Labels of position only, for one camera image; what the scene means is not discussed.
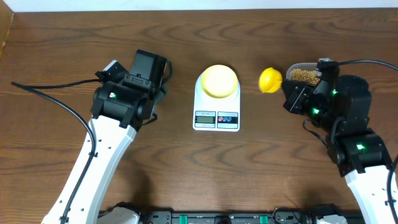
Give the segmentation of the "yellow measuring scoop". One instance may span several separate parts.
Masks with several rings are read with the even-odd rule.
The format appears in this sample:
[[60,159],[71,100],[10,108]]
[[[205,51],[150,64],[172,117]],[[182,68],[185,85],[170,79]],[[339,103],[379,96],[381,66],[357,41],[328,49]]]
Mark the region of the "yellow measuring scoop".
[[259,89],[262,93],[274,93],[280,89],[282,81],[282,74],[278,70],[267,68],[259,77]]

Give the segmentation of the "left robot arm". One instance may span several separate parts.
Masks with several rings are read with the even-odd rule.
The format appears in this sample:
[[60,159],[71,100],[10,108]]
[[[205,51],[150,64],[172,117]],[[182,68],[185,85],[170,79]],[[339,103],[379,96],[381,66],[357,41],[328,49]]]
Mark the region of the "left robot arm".
[[155,106],[166,94],[172,63],[137,50],[125,69],[113,60],[96,72],[91,118],[83,147],[62,193],[43,223],[96,223],[106,191],[126,149],[143,125],[157,119]]

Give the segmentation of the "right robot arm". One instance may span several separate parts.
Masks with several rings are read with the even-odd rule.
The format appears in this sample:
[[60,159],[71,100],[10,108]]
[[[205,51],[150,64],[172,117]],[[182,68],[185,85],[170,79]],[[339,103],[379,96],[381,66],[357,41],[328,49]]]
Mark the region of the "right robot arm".
[[312,86],[284,80],[284,108],[305,115],[327,133],[327,153],[345,179],[365,223],[395,223],[397,185],[384,141],[371,128],[371,92],[366,80],[343,75]]

